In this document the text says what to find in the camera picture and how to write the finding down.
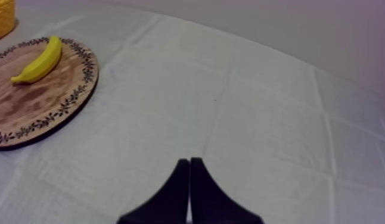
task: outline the woven basket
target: woven basket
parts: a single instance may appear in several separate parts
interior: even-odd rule
[[[0,0],[0,38],[14,27],[14,0]]]

